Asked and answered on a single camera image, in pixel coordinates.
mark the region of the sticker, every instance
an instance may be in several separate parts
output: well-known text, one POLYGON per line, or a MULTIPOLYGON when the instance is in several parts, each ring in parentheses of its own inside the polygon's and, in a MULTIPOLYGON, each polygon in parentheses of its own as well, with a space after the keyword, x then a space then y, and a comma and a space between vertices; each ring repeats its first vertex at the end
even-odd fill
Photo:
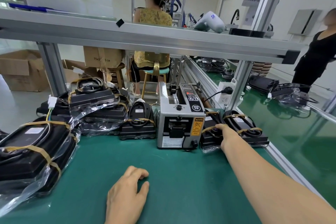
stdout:
POLYGON ((30 128, 28 129, 25 134, 39 134, 44 128, 30 128))
POLYGON ((93 85, 93 82, 83 83, 82 86, 93 85))
POLYGON ((184 138, 170 138, 169 136, 162 137, 162 147, 164 148, 182 148, 184 138))
POLYGON ((204 118, 195 118, 192 126, 191 135, 199 136, 202 132, 204 118))
POLYGON ((236 121, 236 122, 244 122, 244 120, 241 119, 241 118, 234 118, 234 121, 236 121))

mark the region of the electrical box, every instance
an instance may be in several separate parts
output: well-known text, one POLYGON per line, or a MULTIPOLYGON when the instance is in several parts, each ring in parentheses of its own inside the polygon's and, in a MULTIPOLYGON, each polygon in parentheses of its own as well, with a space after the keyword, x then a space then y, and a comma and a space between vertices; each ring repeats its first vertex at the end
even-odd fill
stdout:
POLYGON ((297 11, 288 34, 302 36, 309 35, 321 13, 322 10, 317 9, 305 9, 297 11))

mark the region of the woman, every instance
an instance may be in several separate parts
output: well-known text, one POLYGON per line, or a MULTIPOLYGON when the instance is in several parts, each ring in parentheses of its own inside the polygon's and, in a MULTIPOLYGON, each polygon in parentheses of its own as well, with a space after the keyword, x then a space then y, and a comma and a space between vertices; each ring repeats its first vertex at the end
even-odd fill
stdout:
MULTIPOLYGON (((146 23, 153 25, 171 26, 171 16, 162 11, 162 7, 168 0, 145 0, 146 8, 136 10, 133 18, 134 23, 146 23)), ((159 62, 160 69, 165 69, 170 65, 169 54, 153 53, 153 52, 134 52, 134 60, 131 65, 131 77, 135 85, 135 89, 131 91, 136 95, 140 95, 140 73, 139 70, 153 70, 154 63, 159 62)), ((159 76, 158 82, 163 82, 163 76, 159 76)))
MULTIPOLYGON (((308 52, 300 59, 295 68, 292 83, 311 86, 321 77, 328 62, 336 54, 336 8, 330 10, 324 18, 327 26, 325 31, 318 32, 309 45, 308 52)), ((308 93, 309 87, 301 87, 302 92, 308 93)))

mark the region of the wooden stool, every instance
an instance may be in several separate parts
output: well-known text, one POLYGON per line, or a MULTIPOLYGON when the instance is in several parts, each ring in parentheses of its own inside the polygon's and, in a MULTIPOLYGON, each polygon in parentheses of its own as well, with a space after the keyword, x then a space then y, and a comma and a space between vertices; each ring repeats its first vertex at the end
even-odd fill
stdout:
POLYGON ((120 63, 120 65, 116 68, 109 68, 109 71, 111 73, 111 77, 112 77, 112 81, 114 84, 118 84, 118 87, 121 88, 125 88, 125 82, 124 82, 124 78, 123 78, 123 73, 121 72, 121 69, 125 68, 125 64, 124 63, 120 63))
MULTIPOLYGON (((169 68, 165 68, 165 69, 160 69, 160 75, 163 75, 163 80, 164 82, 166 82, 166 74, 169 73, 169 68)), ((153 70, 144 70, 145 72, 145 81, 143 82, 143 89, 142 89, 142 95, 141 95, 141 98, 143 99, 144 98, 144 95, 145 95, 145 89, 146 89, 146 82, 147 82, 147 77, 149 74, 153 75, 153 70)))

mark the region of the yellow floral top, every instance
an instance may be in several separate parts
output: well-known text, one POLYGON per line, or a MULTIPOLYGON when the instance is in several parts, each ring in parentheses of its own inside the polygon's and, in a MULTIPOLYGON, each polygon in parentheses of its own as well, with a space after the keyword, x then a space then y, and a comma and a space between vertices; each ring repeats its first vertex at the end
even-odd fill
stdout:
MULTIPOLYGON (((140 9, 140 23, 171 26, 172 18, 164 11, 143 8, 140 9)), ((169 54, 166 53, 135 51, 134 61, 138 67, 153 67, 155 61, 159 61, 160 67, 167 67, 170 64, 169 54)))

